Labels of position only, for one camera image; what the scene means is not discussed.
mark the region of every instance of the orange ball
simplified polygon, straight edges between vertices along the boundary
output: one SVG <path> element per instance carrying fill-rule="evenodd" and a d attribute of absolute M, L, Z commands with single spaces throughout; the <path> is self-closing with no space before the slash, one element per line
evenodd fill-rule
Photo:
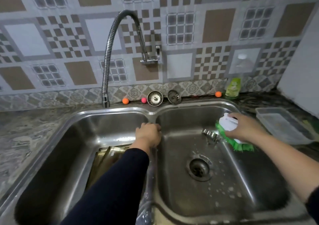
<path fill-rule="evenodd" d="M 129 99 L 128 98 L 123 98 L 123 100 L 122 100 L 122 102 L 123 102 L 123 104 L 128 104 L 130 101 L 129 101 Z"/>
<path fill-rule="evenodd" d="M 215 96 L 216 96 L 216 97 L 221 97 L 221 92 L 220 92 L 220 91 L 217 91 L 217 92 L 215 93 Z"/>

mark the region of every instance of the hand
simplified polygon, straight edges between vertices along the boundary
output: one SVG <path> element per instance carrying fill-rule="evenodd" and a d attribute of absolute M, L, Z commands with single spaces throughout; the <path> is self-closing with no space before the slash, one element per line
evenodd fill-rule
<path fill-rule="evenodd" d="M 235 117 L 238 120 L 238 126 L 233 131 L 225 131 L 225 135 L 229 138 L 236 138 L 242 142 L 250 142 L 255 144 L 262 135 L 267 135 L 267 132 L 261 125 L 251 117 L 240 113 L 228 114 L 229 117 Z"/>
<path fill-rule="evenodd" d="M 141 128 L 135 130 L 135 140 L 145 140 L 150 148 L 156 147 L 162 138 L 160 129 L 159 124 L 143 122 Z"/>

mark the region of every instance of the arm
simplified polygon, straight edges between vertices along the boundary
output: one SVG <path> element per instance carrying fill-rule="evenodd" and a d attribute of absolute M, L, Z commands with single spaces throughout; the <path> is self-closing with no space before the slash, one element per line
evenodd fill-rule
<path fill-rule="evenodd" d="M 319 163 L 273 136 L 254 119 L 239 113 L 229 114 L 238 119 L 238 126 L 225 135 L 255 144 L 261 148 L 280 170 L 298 197 L 306 202 L 319 186 Z"/>
<path fill-rule="evenodd" d="M 136 140 L 72 208 L 60 225 L 135 224 L 149 164 L 150 148 L 161 140 L 160 126 L 143 123 Z"/>

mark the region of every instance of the green bristles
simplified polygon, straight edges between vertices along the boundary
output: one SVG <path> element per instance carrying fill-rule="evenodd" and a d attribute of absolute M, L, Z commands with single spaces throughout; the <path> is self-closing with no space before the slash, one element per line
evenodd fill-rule
<path fill-rule="evenodd" d="M 252 144 L 239 144 L 234 139 L 226 137 L 225 130 L 219 124 L 218 121 L 216 122 L 216 128 L 219 134 L 233 147 L 235 151 L 244 151 L 244 150 L 253 151 L 254 150 L 254 147 Z"/>

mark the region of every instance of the backsplash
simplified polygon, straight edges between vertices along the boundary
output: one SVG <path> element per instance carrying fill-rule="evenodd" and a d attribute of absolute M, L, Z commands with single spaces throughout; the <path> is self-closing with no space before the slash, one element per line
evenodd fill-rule
<path fill-rule="evenodd" d="M 136 11 L 146 49 L 162 63 L 140 64 L 135 25 L 115 36 L 112 102 L 151 90 L 182 96 L 223 90 L 245 53 L 241 91 L 268 91 L 280 80 L 319 0 L 0 0 L 0 110 L 100 103 L 104 52 L 114 17 Z"/>

